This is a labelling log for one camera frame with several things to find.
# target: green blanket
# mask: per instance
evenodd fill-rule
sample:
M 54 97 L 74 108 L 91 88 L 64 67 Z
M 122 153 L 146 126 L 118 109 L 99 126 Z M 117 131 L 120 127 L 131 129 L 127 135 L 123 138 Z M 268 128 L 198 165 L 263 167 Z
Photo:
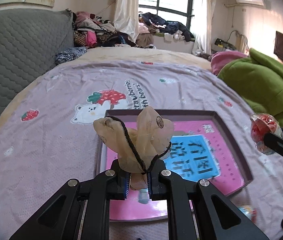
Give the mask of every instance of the green blanket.
M 250 49 L 250 57 L 230 62 L 218 77 L 255 113 L 271 114 L 283 127 L 283 64 Z

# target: sheer curtain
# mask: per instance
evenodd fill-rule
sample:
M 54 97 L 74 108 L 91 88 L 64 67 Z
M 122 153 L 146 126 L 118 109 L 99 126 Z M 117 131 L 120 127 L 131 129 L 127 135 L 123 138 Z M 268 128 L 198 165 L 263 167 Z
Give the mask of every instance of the sheer curtain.
M 114 26 L 117 31 L 126 33 L 133 42 L 139 34 L 138 0 L 117 0 Z
M 194 14 L 192 29 L 195 31 L 193 54 L 201 52 L 211 53 L 211 21 L 216 0 L 194 0 Z

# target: window frame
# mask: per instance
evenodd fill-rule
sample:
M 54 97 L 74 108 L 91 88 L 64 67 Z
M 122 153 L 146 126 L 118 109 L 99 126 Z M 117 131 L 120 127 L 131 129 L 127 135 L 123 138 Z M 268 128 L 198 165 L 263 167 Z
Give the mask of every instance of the window frame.
M 158 11 L 164 11 L 164 12 L 169 12 L 169 13 L 185 16 L 185 17 L 187 17 L 186 27 L 187 27 L 187 29 L 190 29 L 191 18 L 194 16 L 192 14 L 192 11 L 193 11 L 193 0 L 188 0 L 187 12 L 186 13 L 180 12 L 180 11 L 176 11 L 176 10 L 172 10 L 172 9 L 168 9 L 168 8 L 164 8 L 164 7 L 160 7 L 159 6 L 159 1 L 160 0 L 157 0 L 157 6 L 150 6 L 150 5 L 143 5 L 143 4 L 139 4 L 138 6 L 140 8 L 155 9 L 155 10 L 157 10 L 157 15 L 158 15 Z

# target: gray quilted headboard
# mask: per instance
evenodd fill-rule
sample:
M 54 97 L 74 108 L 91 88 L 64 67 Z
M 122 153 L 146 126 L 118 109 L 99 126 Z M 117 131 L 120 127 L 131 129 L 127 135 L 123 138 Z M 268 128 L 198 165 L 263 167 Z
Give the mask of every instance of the gray quilted headboard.
M 0 11 L 0 114 L 37 77 L 74 46 L 72 13 L 40 9 Z

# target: metal screw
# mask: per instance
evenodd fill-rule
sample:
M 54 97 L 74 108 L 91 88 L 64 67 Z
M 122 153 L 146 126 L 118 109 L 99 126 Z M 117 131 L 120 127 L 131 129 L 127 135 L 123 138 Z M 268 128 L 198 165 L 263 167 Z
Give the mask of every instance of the metal screw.
M 200 185 L 202 185 L 203 187 L 207 187 L 209 185 L 209 181 L 206 179 L 201 179 L 199 181 Z
M 168 177 L 168 176 L 171 175 L 171 171 L 170 170 L 163 170 L 162 175 L 165 176 L 165 177 Z
M 68 186 L 70 187 L 74 187 L 77 185 L 77 180 L 75 179 L 71 179 L 70 181 L 68 181 Z
M 106 171 L 105 173 L 106 173 L 106 175 L 107 175 L 108 177 L 111 177 L 111 176 L 114 176 L 114 175 L 115 175 L 115 171 L 113 171 L 113 170 L 108 170 L 108 171 Z

